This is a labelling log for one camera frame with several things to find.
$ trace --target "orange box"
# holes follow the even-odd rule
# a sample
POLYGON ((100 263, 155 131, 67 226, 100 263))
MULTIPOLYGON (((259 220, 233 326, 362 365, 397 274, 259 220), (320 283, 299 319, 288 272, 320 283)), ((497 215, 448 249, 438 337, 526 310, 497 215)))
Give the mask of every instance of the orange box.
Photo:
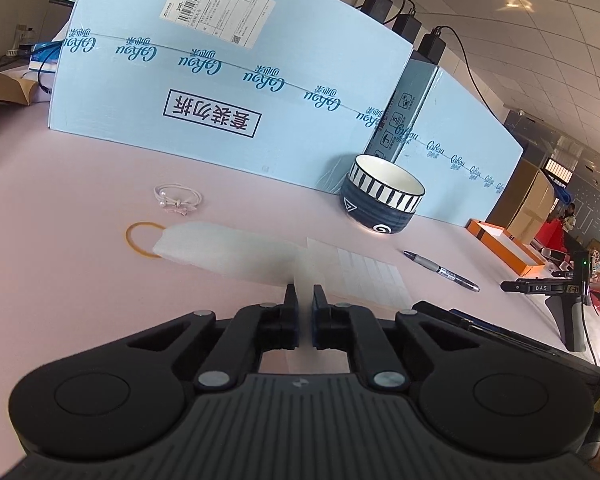
POLYGON ((505 228, 479 220, 469 220, 466 230, 480 240, 519 276, 529 276, 544 269, 544 260, 505 228))

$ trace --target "black and white striped bowl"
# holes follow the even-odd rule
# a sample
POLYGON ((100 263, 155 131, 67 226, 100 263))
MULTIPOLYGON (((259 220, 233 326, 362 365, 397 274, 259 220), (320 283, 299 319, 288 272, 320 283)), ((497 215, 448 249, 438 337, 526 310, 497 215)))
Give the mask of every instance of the black and white striped bowl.
POLYGON ((424 196, 411 173, 373 155, 359 155, 340 188, 347 214, 378 233, 402 231, 424 196))

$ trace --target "red cloth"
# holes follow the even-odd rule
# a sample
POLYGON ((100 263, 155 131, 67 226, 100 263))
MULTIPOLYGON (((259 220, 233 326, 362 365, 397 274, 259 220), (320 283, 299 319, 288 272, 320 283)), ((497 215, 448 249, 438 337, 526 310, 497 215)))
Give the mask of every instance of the red cloth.
POLYGON ((538 240, 544 247, 553 249, 554 251, 567 252, 564 247, 564 231, 562 230, 562 221, 558 218, 551 222, 545 222, 536 235, 538 240))

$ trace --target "yellow rubber band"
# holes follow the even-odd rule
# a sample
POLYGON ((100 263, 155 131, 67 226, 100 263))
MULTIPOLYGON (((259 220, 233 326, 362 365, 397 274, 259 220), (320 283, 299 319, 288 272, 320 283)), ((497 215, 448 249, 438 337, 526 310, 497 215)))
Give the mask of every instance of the yellow rubber band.
POLYGON ((142 256, 146 256, 147 258, 161 258, 162 256, 158 256, 158 254, 150 253, 149 251, 145 251, 136 245, 136 243, 131 239, 131 231, 133 231, 139 225, 149 225, 151 227, 157 227, 158 229, 164 230, 164 225, 157 224, 155 222, 136 222, 135 224, 131 224, 128 228, 126 228, 125 238, 126 243, 131 247, 136 253, 142 254, 142 256))

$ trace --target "metal screw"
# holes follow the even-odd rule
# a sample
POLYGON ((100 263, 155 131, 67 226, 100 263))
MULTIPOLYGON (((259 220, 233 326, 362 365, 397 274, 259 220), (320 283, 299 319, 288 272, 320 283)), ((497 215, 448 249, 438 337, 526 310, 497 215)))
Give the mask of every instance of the metal screw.
POLYGON ((229 375, 217 370, 211 370, 200 374, 198 382, 203 386, 224 386, 229 382, 229 375))
POLYGON ((404 384, 404 375, 398 372, 380 372, 374 375, 374 382, 383 388, 396 388, 404 384))

